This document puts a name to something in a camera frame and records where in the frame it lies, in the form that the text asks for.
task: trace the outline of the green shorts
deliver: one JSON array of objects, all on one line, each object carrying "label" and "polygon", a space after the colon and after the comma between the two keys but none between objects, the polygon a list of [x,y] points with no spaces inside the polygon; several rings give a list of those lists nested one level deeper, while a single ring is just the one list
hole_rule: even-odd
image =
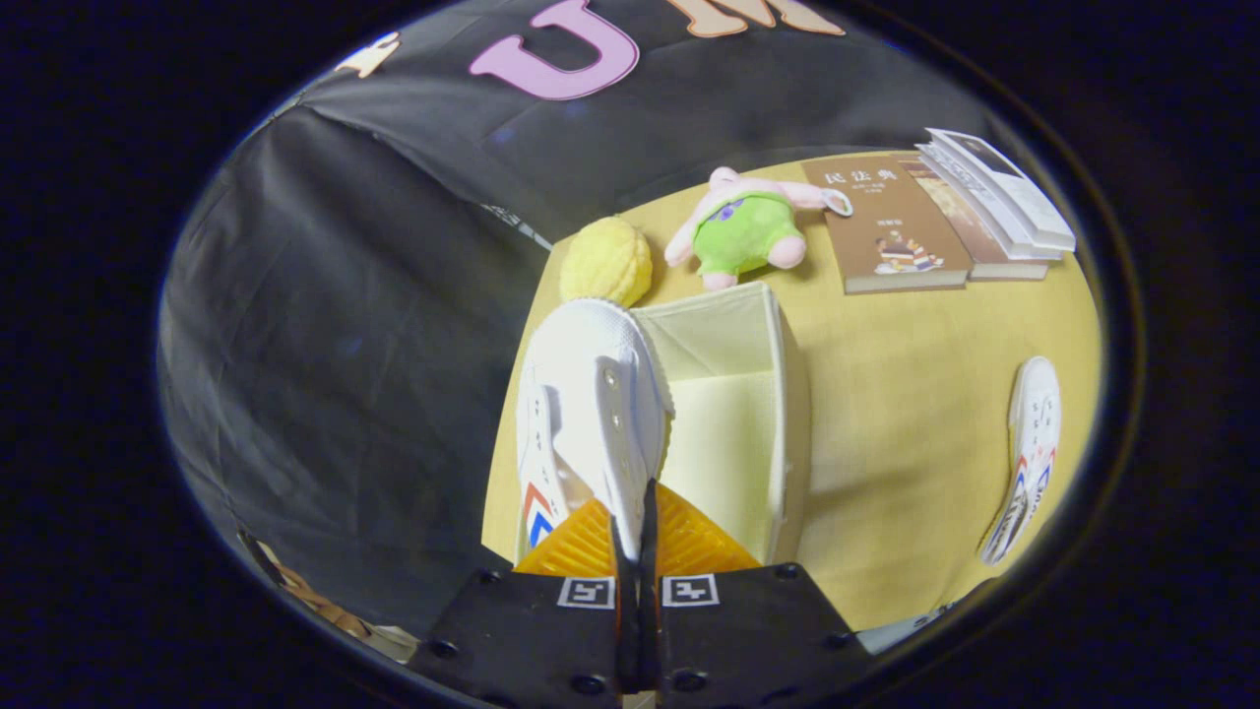
[{"label": "green shorts", "polygon": [[788,235],[801,235],[791,203],[779,194],[752,191],[714,208],[696,229],[692,249],[701,275],[738,275],[765,266],[770,249]]}]

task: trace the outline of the pink letter u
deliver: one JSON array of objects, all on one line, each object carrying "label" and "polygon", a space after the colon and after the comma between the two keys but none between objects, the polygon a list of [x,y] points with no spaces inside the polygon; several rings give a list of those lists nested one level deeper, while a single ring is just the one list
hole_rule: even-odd
[{"label": "pink letter u", "polygon": [[529,21],[532,26],[562,26],[590,42],[600,58],[593,64],[566,72],[520,48],[519,34],[495,42],[469,67],[474,74],[494,74],[548,101],[568,101],[607,88],[639,63],[639,45],[604,18],[586,9],[588,0],[563,0]]}]

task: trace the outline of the book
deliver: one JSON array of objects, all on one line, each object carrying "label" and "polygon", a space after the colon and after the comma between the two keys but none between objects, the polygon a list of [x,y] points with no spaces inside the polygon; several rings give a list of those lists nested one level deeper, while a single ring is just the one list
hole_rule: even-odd
[{"label": "book", "polygon": [[965,287],[971,257],[932,198],[900,160],[853,155],[803,165],[810,183],[839,189],[852,217],[827,210],[844,292]]},{"label": "book", "polygon": [[1055,204],[1032,179],[983,139],[964,132],[927,128],[932,145],[958,160],[1019,219],[1033,246],[1074,251],[1076,235]]},{"label": "book", "polygon": [[901,166],[919,181],[941,213],[954,227],[954,233],[971,254],[969,280],[1042,280],[1050,267],[1048,261],[1026,261],[1007,256],[997,237],[984,224],[984,219],[971,208],[956,189],[929,167],[920,157],[902,157]]},{"label": "book", "polygon": [[949,183],[975,209],[975,213],[984,220],[984,225],[989,227],[989,233],[1002,244],[1008,258],[1062,258],[1062,252],[1058,248],[1034,246],[1023,224],[1011,209],[980,180],[958,165],[948,152],[931,144],[917,144],[915,147],[921,151],[920,159],[924,164]]}]

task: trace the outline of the brown book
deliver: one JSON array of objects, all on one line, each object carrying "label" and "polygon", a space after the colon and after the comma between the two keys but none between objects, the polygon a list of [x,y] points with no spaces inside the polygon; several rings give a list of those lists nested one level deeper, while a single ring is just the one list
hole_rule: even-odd
[{"label": "brown book", "polygon": [[919,186],[936,201],[945,218],[954,227],[954,233],[971,254],[970,280],[1042,280],[1046,277],[1048,261],[1029,261],[1008,258],[1002,244],[984,225],[980,214],[948,181],[940,178],[919,157],[901,157],[901,166],[910,173]]},{"label": "brown book", "polygon": [[805,176],[838,189],[853,215],[827,210],[844,292],[964,287],[971,258],[936,201],[911,176],[907,155],[805,162]]}]

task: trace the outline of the white shoe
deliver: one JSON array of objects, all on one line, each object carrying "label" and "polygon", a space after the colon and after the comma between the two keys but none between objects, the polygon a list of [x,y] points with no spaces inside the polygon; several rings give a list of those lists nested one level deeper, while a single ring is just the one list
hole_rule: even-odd
[{"label": "white shoe", "polygon": [[1014,479],[1003,511],[989,528],[980,560],[998,565],[1028,529],[1050,485],[1058,453],[1061,399],[1055,366],[1033,358],[1019,369],[1011,397],[1011,455]]},{"label": "white shoe", "polygon": [[668,385],[629,310],[580,298],[557,307],[525,350],[517,400],[522,545],[538,547],[591,497],[639,558],[644,494],[665,455]]}]

